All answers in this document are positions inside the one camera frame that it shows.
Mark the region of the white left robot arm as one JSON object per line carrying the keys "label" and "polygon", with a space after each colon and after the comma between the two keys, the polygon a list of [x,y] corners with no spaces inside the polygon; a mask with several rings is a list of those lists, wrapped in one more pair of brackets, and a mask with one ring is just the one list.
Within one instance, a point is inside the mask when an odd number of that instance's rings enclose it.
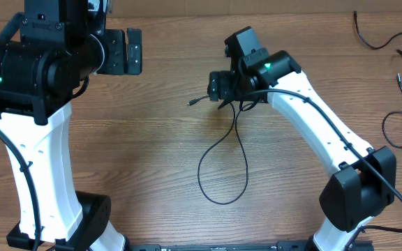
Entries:
{"label": "white left robot arm", "polygon": [[69,150],[72,102],[90,76],[142,72],[141,30],[108,29],[110,11],[107,0],[26,0],[0,32],[0,140],[20,203],[12,248],[131,248],[110,198],[75,189]]}

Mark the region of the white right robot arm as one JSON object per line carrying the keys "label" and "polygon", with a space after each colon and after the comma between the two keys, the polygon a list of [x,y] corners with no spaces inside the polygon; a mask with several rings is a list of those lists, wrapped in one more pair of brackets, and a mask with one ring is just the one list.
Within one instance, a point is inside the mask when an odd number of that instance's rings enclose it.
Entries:
{"label": "white right robot arm", "polygon": [[268,53],[247,26],[225,39],[229,70],[209,76],[210,100],[222,106],[265,102],[291,122],[329,176],[319,202],[325,221],[305,250],[372,250],[356,243],[372,219],[394,202],[396,157],[356,135],[314,91],[302,67],[286,52]]}

